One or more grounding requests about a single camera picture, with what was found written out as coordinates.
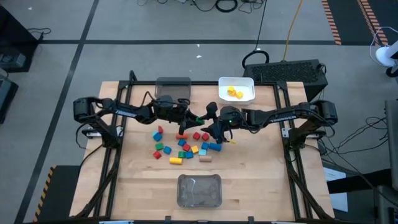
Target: yellow cylinder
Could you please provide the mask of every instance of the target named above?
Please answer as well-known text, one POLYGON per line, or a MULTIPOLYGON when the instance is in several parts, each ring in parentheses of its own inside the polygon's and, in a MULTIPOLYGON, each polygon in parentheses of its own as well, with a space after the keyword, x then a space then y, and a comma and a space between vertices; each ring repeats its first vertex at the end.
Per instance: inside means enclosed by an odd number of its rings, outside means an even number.
POLYGON ((176 158, 176 157, 171 157, 170 158, 170 164, 181 165, 182 164, 182 159, 181 158, 176 158))

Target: blue block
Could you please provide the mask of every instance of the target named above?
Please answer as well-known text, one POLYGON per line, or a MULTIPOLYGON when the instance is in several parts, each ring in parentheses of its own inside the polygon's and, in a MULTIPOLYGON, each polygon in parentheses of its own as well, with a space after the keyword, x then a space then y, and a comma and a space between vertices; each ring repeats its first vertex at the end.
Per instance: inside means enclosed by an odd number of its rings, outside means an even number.
POLYGON ((156 134, 154 135, 154 139, 155 139, 155 141, 160 141, 160 140, 162 139, 162 135, 159 134, 159 133, 156 133, 156 134))
POLYGON ((185 153, 185 158, 187 158, 187 159, 193 158, 193 152, 191 152, 191 151, 186 152, 186 153, 185 153))
POLYGON ((186 140, 184 140, 184 139, 180 139, 180 140, 178 141, 178 145, 179 145, 179 146, 184 146, 185 143, 187 143, 187 142, 186 142, 186 140))
POLYGON ((209 144, 207 142, 202 143, 201 148, 207 150, 209 148, 209 144))
POLYGON ((221 145, 211 142, 210 145, 209 145, 209 149, 216 150, 216 151, 220 152, 221 151, 221 145))
POLYGON ((207 150, 206 149, 199 149, 199 156, 205 156, 206 155, 207 150))
POLYGON ((164 149, 163 149, 163 151, 164 151, 164 153, 170 155, 170 152, 172 152, 172 148, 170 148, 170 147, 168 147, 168 146, 165 146, 164 149))

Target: black metal frame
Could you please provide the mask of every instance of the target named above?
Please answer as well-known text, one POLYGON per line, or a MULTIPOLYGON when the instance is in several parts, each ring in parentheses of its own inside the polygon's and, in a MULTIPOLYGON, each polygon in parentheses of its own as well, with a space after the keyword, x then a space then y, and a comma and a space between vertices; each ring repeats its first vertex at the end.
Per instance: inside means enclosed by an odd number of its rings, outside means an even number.
MULTIPOLYGON (((218 82, 214 82, 214 81, 193 81, 192 85, 217 85, 218 82)), ((131 71, 130 72, 130 80, 129 81, 119 81, 119 85, 118 85, 118 92, 116 95, 116 99, 120 100, 122 97, 122 93, 124 91, 124 89, 127 89, 127 94, 126 94, 126 99, 125 102, 129 103, 130 99, 131 99, 131 92, 132 92, 132 86, 133 85, 155 85, 155 81, 137 81, 136 76, 134 75, 134 73, 131 71)), ((277 109, 281 109, 281 102, 280 102, 280 96, 279 96, 279 88, 281 87, 283 94, 284 94, 284 100, 285 100, 285 104, 286 106, 290 106, 290 100, 289 100, 289 94, 287 93, 287 87, 285 83, 256 83, 257 86, 272 86, 274 89, 274 96, 275 96, 275 103, 276 103, 276 108, 277 109)), ((112 125, 116 125, 117 122, 117 115, 114 114, 112 117, 112 125)), ((126 117, 122 118, 121 121, 121 127, 123 127, 123 129, 125 129, 126 127, 126 117)), ((282 143, 284 142, 284 139, 282 137, 282 128, 285 127, 285 124, 283 121, 279 122, 280 125, 280 131, 281 131, 281 138, 282 138, 282 143)), ((291 128, 294 127, 294 123, 292 121, 289 121, 289 126, 291 128)), ((121 136, 121 143, 119 145, 119 147, 117 147, 116 150, 116 155, 114 157, 114 164, 119 165, 119 161, 121 158, 121 150, 123 148, 123 139, 124 139, 124 135, 121 136)), ((284 147, 284 153, 285 155, 285 163, 287 166, 287 170, 289 170, 290 168, 292 168, 292 163, 291 163, 291 159, 290 159, 290 154, 289 154, 289 148, 287 148, 286 144, 282 144, 284 147)), ((102 167, 102 171, 101 171, 101 178, 100 178, 100 182, 99 185, 102 185, 105 181, 105 178, 107 176, 107 172, 108 172, 108 168, 109 168, 109 160, 110 160, 110 155, 111 155, 111 151, 113 149, 111 148, 107 148, 106 152, 105 152, 105 157, 104 157, 104 162, 103 162, 103 167, 102 167)), ((300 151, 297 150, 295 151, 295 155, 296 155, 296 161, 297 161, 297 170, 298 170, 298 176, 300 178, 300 181, 302 181, 303 185, 305 186, 305 188, 307 188, 307 185, 305 183, 305 176, 304 176, 304 170, 303 170, 303 165, 302 165, 302 160, 300 157, 300 151)), ((116 169, 116 175, 114 175, 112 181, 110 182, 110 188, 109 188, 109 197, 108 197, 108 201, 106 204, 106 214, 104 216, 105 219, 110 220, 111 217, 111 212, 112 212, 112 207, 113 207, 113 200, 114 200, 114 193, 115 193, 115 189, 116 189, 116 181, 118 178, 118 169, 116 169)), ((294 211, 294 217, 295 217, 295 221, 296 222, 304 222, 304 223, 342 223, 341 221, 336 221, 336 220, 319 220, 316 219, 314 220, 312 218, 312 212, 311 212, 311 207, 307 201, 306 198, 304 199, 304 204, 305 204, 305 212, 307 217, 306 218, 302 218, 300 215, 300 208, 299 208, 299 203, 298 203, 298 198, 297 198, 297 191, 296 191, 296 184, 293 180, 293 178, 291 178, 291 176, 288 175, 289 178, 289 185, 290 185, 290 194, 292 197, 292 206, 293 206, 293 211, 294 211)), ((98 217, 99 213, 100 213, 100 208, 101 208, 101 203, 102 203, 102 195, 101 198, 99 199, 98 203, 95 205, 95 210, 93 213, 94 217, 98 217)), ((74 220, 79 220, 82 221, 86 218, 77 218, 74 220)), ((201 221, 171 221, 171 217, 165 217, 165 220, 135 220, 134 223, 203 223, 201 221)), ((247 222, 218 222, 218 221, 205 221, 205 223, 220 223, 220 224, 224 224, 224 223, 272 223, 272 222, 255 222, 254 221, 254 217, 248 217, 248 221, 247 222)))

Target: gray tray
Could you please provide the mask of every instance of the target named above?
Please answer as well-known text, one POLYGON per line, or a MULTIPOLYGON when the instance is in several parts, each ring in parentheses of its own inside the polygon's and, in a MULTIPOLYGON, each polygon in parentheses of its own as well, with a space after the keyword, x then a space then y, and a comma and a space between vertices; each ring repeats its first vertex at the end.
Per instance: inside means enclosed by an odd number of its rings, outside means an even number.
POLYGON ((177 204, 180 207, 219 207, 221 177, 215 175, 180 175, 177 185, 177 204))

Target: yellow cable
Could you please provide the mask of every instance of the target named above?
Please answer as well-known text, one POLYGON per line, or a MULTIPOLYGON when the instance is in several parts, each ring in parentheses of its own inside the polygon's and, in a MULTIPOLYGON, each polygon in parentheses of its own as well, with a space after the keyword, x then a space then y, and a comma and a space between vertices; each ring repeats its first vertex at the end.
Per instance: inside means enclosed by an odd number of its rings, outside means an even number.
POLYGON ((290 32, 292 31, 293 25, 294 25, 294 21, 296 21, 296 17, 299 14, 301 5, 303 4, 303 0, 300 0, 300 4, 298 4, 297 10, 296 10, 296 14, 294 15, 292 24, 290 25, 290 29, 289 29, 289 33, 287 34, 287 40, 286 40, 286 46, 285 46, 285 53, 284 53, 284 59, 286 58, 286 53, 287 53, 287 46, 289 45, 289 37, 290 37, 290 32))

